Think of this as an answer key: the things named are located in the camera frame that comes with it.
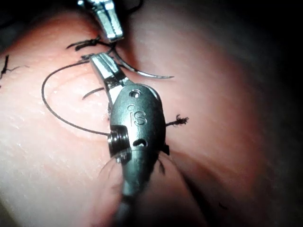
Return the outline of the right arm needle driver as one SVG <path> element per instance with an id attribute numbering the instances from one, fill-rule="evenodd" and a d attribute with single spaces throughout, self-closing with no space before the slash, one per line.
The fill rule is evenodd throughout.
<path id="1" fill-rule="evenodd" d="M 133 83 L 107 90 L 110 107 L 110 155 L 126 164 L 136 149 L 169 154 L 166 123 L 159 94 L 150 86 Z"/>

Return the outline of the right arm needle driver jaw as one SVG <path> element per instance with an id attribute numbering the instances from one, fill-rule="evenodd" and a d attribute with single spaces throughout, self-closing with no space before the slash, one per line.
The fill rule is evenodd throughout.
<path id="1" fill-rule="evenodd" d="M 104 72 L 102 72 L 104 84 L 109 89 L 113 89 L 117 86 L 124 87 L 128 78 L 121 70 L 121 67 L 106 53 L 102 54 L 102 60 L 102 64 L 105 68 Z"/>
<path id="2" fill-rule="evenodd" d="M 113 105 L 118 95 L 118 65 L 108 54 L 92 55 L 89 61 L 100 84 L 105 88 L 109 105 Z"/>

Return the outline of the left arm needle driver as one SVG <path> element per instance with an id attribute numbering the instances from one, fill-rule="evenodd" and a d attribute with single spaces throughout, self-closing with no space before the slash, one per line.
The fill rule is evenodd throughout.
<path id="1" fill-rule="evenodd" d="M 114 2 L 112 0 L 78 0 L 77 4 L 87 10 L 114 9 Z"/>

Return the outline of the left arm needle driver jaw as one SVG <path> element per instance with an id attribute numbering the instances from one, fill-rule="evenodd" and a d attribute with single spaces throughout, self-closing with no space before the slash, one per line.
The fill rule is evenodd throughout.
<path id="1" fill-rule="evenodd" d="M 114 21 L 114 30 L 116 32 L 116 38 L 123 38 L 124 36 L 124 33 L 123 33 L 123 30 L 122 30 L 122 27 L 121 27 L 121 24 L 120 24 L 120 21 L 118 19 L 118 16 L 116 14 L 116 10 L 115 10 L 115 6 L 114 6 L 114 9 L 113 9 L 113 18 L 115 19 Z"/>
<path id="2" fill-rule="evenodd" d="M 104 32 L 105 38 L 113 43 L 116 41 L 116 32 L 114 30 L 114 21 L 112 9 L 96 9 L 95 16 Z"/>

